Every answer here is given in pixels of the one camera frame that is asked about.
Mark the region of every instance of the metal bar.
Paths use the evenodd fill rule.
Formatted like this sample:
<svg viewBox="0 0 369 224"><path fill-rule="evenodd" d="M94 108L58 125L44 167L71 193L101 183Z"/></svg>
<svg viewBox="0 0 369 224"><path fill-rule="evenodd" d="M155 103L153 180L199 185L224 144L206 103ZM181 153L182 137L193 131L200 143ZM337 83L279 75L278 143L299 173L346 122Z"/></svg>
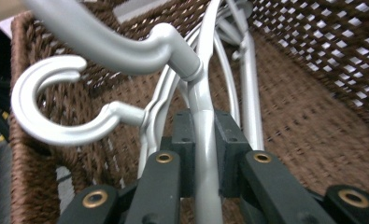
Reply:
<svg viewBox="0 0 369 224"><path fill-rule="evenodd" d="M253 150L264 150L255 49L253 39L249 32L245 33L240 51L242 55L241 84L243 98L243 132Z"/></svg>
<svg viewBox="0 0 369 224"><path fill-rule="evenodd" d="M248 30L248 21L246 20L246 15L242 13L243 10L239 10L234 0L225 1L227 2L228 8L231 10L231 14L234 17L237 28L243 35Z"/></svg>
<svg viewBox="0 0 369 224"><path fill-rule="evenodd" d="M169 64L186 80L201 72L199 57L167 23L155 25L146 40L134 41L114 33L77 1L24 0L24 3L70 47L111 70L146 75Z"/></svg>
<svg viewBox="0 0 369 224"><path fill-rule="evenodd" d="M240 42L242 42L242 35L239 34L237 29L235 29L227 20L219 19L218 26L222 30L224 37L230 41L229 43L240 45Z"/></svg>
<svg viewBox="0 0 369 224"><path fill-rule="evenodd" d="M219 196L214 108L208 85L208 62L213 54L216 15L220 0L212 0L207 7L198 38L197 54L203 72L188 84L190 109L195 128L195 221L198 224L222 224Z"/></svg>
<svg viewBox="0 0 369 224"><path fill-rule="evenodd" d="M214 34L214 47L216 49L217 55L219 56L222 71L224 73L225 81L227 82L228 98L230 102L230 113L234 118L236 124L240 127L240 112L239 103L237 101L236 87L234 84L234 76L229 64L227 55L224 50L224 46L221 43L219 34Z"/></svg>
<svg viewBox="0 0 369 224"><path fill-rule="evenodd" d="M191 30L184 38L192 48L196 45L196 38L199 34L199 28L200 24ZM147 120L143 122L140 129L141 148L137 170L138 178L140 178L143 173L147 157L156 152L160 147L166 115L173 97L173 93L175 92L177 83L179 81L184 83L182 79L178 78L172 68L166 66L161 73L160 79L158 80L152 100L145 109L148 115ZM188 94L186 92L187 82L185 82L185 85L182 86L181 90L185 91L181 94L188 104Z"/></svg>

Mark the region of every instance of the brass grommet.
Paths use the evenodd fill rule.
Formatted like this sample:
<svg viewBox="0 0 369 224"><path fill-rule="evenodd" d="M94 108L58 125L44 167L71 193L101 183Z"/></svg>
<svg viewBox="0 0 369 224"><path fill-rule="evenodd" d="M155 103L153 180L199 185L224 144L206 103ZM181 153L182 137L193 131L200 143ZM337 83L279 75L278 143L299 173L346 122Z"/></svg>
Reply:
<svg viewBox="0 0 369 224"><path fill-rule="evenodd" d="M107 193L103 189L97 189L85 196L82 200L82 204L86 208L95 208L107 201Z"/></svg>
<svg viewBox="0 0 369 224"><path fill-rule="evenodd" d="M162 153L157 156L157 162L159 163L168 163L173 160L173 156L169 153Z"/></svg>
<svg viewBox="0 0 369 224"><path fill-rule="evenodd" d="M265 153L257 153L257 154L254 154L253 157L254 157L254 160L258 162L263 162L263 163L268 163L272 160L271 157Z"/></svg>
<svg viewBox="0 0 369 224"><path fill-rule="evenodd" d="M359 208L369 206L369 201L364 195L354 189L341 189L338 191L338 196L342 201Z"/></svg>

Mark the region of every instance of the curved hook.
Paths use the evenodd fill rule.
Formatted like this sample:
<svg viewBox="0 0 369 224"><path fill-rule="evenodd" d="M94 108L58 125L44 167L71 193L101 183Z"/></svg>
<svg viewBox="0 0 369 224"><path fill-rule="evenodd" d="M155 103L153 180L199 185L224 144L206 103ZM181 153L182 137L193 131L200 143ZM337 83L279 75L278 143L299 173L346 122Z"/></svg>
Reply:
<svg viewBox="0 0 369 224"><path fill-rule="evenodd" d="M140 126L145 117L143 109L121 102L103 106L99 115L89 123L64 127L46 119L36 105L40 88L63 81L80 79L78 71L86 67L79 56L51 57L28 68L12 91L12 110L22 128L34 138L57 146L78 146L96 141L110 133L120 121Z"/></svg>
<svg viewBox="0 0 369 224"><path fill-rule="evenodd" d="M23 2L70 47L111 70L147 75L168 63L186 80L202 72L202 62L170 24L157 24L149 38L134 41L117 35L75 0Z"/></svg>

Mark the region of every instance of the wicker basket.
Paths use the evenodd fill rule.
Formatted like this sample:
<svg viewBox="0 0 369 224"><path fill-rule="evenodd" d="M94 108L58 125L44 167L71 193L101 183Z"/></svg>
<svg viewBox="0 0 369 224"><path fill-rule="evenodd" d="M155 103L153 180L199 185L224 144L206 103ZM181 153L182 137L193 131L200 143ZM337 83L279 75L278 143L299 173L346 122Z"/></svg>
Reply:
<svg viewBox="0 0 369 224"><path fill-rule="evenodd" d="M208 1L173 1L119 24L112 8L120 2L86 3L118 33L147 36L159 22L182 35L198 23ZM369 191L369 1L261 0L250 18L255 39L265 148L318 193L332 184ZM75 53L59 42L31 13L12 24L12 86L31 64L51 55ZM234 52L234 47L227 47ZM239 64L233 65L238 80ZM227 92L218 60L212 59L210 85L214 105L227 110ZM44 115L76 125L93 119L114 100L144 107L159 75L127 77L89 62L76 84L61 84L39 99ZM166 122L184 108L176 94ZM74 192L92 184L121 187L135 180L138 129L118 126L108 137L83 147L53 147L25 133L11 115L12 223L56 222L60 215L56 168L71 173ZM224 203L226 223L241 223L237 201ZM182 203L181 222L193 223L190 201Z"/></svg>

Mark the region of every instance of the woven mesh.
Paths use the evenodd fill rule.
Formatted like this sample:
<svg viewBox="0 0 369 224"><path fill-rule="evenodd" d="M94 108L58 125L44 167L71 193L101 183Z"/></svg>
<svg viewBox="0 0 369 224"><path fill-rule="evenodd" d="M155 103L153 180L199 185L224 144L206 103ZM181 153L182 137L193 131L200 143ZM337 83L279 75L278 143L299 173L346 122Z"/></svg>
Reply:
<svg viewBox="0 0 369 224"><path fill-rule="evenodd" d="M252 19L369 124L369 1L256 0Z"/></svg>

